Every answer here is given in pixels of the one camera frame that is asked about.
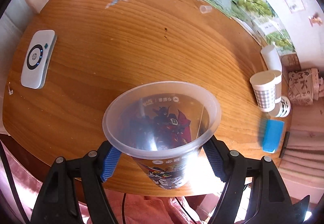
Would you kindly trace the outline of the translucent printed plastic cup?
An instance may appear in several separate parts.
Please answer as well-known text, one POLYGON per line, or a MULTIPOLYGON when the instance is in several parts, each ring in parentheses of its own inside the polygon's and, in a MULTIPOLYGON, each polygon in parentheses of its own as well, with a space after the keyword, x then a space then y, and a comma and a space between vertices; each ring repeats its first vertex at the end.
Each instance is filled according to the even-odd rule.
POLYGON ((104 113, 110 144, 133 158, 162 189, 182 187, 200 150, 220 125, 221 107, 203 87, 181 81, 138 86, 104 113))

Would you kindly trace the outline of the blue plastic cup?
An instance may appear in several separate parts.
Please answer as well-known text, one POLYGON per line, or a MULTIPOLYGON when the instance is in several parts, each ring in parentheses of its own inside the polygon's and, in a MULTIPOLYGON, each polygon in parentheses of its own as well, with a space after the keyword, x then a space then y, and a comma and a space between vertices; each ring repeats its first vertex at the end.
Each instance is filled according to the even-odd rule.
POLYGON ((264 139, 262 142, 262 150, 266 153, 274 153, 277 151, 285 122, 280 120, 268 120, 266 123, 264 139))

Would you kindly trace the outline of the panda print paper cup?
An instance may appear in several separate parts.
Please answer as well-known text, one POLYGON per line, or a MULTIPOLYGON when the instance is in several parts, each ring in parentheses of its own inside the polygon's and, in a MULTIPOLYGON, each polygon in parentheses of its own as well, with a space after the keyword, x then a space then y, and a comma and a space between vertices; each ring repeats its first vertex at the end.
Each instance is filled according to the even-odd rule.
POLYGON ((291 103, 288 97, 282 96, 281 101, 276 103, 275 108, 268 112, 268 115, 273 118, 285 118, 290 114, 291 103))

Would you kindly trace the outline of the grey checkered paper cup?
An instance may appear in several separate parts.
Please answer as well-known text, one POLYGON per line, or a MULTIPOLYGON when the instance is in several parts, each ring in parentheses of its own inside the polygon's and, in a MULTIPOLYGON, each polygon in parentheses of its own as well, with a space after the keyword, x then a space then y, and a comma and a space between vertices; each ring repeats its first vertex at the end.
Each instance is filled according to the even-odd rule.
POLYGON ((257 105, 262 112, 270 112, 275 108, 275 74, 261 71, 250 78, 257 105))

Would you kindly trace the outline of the brown sleeve paper cup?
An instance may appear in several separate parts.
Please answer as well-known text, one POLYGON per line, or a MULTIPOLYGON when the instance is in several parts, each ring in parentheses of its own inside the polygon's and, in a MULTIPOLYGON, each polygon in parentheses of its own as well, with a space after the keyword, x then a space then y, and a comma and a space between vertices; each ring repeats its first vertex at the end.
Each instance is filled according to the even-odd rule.
POLYGON ((270 70, 270 72, 275 75, 275 103, 279 103, 282 95, 282 72, 279 70, 270 70))

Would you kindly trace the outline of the white plain paper cup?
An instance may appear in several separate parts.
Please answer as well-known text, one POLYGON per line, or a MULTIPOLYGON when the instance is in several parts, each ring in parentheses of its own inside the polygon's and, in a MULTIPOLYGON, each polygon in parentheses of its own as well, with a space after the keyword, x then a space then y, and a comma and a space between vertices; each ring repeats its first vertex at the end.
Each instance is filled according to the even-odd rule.
POLYGON ((268 70, 282 71, 282 64, 274 45, 267 45, 260 51, 268 70))

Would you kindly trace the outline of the pink trousers leg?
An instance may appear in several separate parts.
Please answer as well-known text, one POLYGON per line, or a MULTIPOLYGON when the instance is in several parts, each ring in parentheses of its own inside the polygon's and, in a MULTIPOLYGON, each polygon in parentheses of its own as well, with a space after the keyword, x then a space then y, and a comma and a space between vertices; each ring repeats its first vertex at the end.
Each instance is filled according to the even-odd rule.
POLYGON ((148 197, 104 191, 118 223, 205 223, 185 197, 148 197))

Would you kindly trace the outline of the letter print fabric basket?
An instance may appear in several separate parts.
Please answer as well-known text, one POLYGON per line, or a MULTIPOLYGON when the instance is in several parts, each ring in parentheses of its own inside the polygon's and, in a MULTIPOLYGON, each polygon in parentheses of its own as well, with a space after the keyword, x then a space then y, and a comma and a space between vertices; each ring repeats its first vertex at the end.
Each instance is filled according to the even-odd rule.
POLYGON ((311 106, 320 97, 319 71, 316 68, 288 73, 288 98, 293 105, 311 106))

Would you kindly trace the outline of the white portable wifi router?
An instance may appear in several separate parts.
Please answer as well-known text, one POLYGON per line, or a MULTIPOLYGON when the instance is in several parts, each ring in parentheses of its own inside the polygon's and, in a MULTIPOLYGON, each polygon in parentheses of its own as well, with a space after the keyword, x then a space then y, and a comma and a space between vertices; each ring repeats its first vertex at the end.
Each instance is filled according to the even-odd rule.
POLYGON ((41 89, 44 86, 56 39, 54 30, 34 33, 22 67, 20 81, 24 87, 41 89))

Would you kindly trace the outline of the small clear plastic cap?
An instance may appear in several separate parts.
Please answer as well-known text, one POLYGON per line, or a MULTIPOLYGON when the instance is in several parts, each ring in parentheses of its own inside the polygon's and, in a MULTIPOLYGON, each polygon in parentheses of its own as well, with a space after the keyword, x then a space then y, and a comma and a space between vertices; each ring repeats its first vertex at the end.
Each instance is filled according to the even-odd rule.
POLYGON ((206 14, 206 13, 210 13, 213 10, 213 8, 211 6, 201 5, 199 7, 199 10, 202 14, 206 14))

